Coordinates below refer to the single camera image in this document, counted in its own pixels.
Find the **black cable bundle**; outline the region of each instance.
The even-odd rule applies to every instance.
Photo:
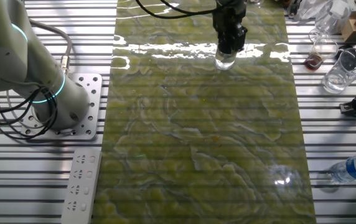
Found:
[[[19,122],[22,118],[24,118],[24,116],[29,112],[29,110],[32,107],[33,101],[34,99],[40,94],[42,93],[47,100],[48,106],[49,106],[49,114],[51,114],[51,116],[53,118],[49,119],[47,122],[45,122],[44,127],[42,128],[42,130],[35,134],[35,135],[28,135],[28,134],[23,134],[20,131],[18,131],[13,124]],[[7,112],[12,112],[14,110],[17,110],[19,108],[21,108],[22,106],[24,106],[26,103],[28,103],[26,109],[24,110],[23,114],[13,120],[8,120],[4,113]],[[8,108],[5,110],[0,110],[0,115],[3,118],[3,121],[0,121],[0,132],[2,132],[3,134],[5,134],[6,136],[12,138],[12,139],[17,139],[17,140],[29,140],[32,138],[35,138],[37,136],[40,136],[42,134],[44,134],[45,132],[47,132],[56,122],[57,119],[57,100],[53,97],[52,92],[48,91],[48,89],[46,87],[40,87],[39,89],[37,89],[36,91],[34,91],[26,100],[24,100],[22,103],[18,104],[17,106],[14,106],[12,108]],[[11,134],[5,132],[2,129],[2,126],[9,126],[14,132],[15,134],[20,135],[21,137],[15,137],[12,136]]]
[[[198,16],[198,15],[206,15],[206,14],[210,14],[210,13],[213,13],[213,12],[217,12],[219,10],[222,10],[224,9],[225,7],[231,5],[232,3],[234,3],[235,1],[230,1],[222,6],[219,6],[215,9],[212,9],[212,10],[206,10],[206,11],[199,11],[199,12],[189,12],[189,11],[185,11],[185,10],[182,10],[182,9],[179,9],[177,7],[174,7],[172,6],[171,4],[169,4],[167,1],[165,0],[160,0],[161,2],[163,2],[166,6],[170,7],[171,9],[177,11],[177,12],[181,12],[183,13],[184,15],[180,15],[180,16],[159,16],[151,11],[149,11],[148,9],[146,9],[145,6],[142,5],[141,1],[140,0],[135,0],[136,3],[140,6],[140,8],[142,10],[144,10],[146,13],[148,13],[149,15],[153,16],[153,17],[156,17],[156,18],[159,18],[159,19],[181,19],[181,18],[186,18],[186,17],[190,17],[190,16]]]

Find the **plastic water bottle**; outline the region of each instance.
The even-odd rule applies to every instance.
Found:
[[[335,184],[346,184],[356,179],[356,156],[334,164],[329,175]]]

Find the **clear glass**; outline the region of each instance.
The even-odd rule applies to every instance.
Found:
[[[316,15],[315,27],[309,38],[314,42],[318,38],[337,34],[350,17],[350,6],[346,0],[330,0]]]
[[[215,66],[219,70],[229,70],[232,68],[233,64],[236,60],[236,52],[232,54],[225,54],[217,49],[217,53],[215,54]]]
[[[312,71],[317,70],[325,60],[333,58],[338,51],[339,46],[334,40],[323,37],[319,38],[314,42],[314,46],[304,65]]]
[[[341,93],[345,87],[356,80],[356,49],[344,50],[333,68],[323,77],[325,90]]]

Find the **blue bottle label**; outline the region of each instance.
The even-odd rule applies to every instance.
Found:
[[[355,169],[354,157],[347,159],[345,166],[347,167],[347,172],[351,175],[351,177],[356,179],[356,169]]]

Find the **electrical outlet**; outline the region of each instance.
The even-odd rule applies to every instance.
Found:
[[[100,161],[100,150],[77,149],[74,152],[67,195],[63,205],[62,224],[91,222]]]

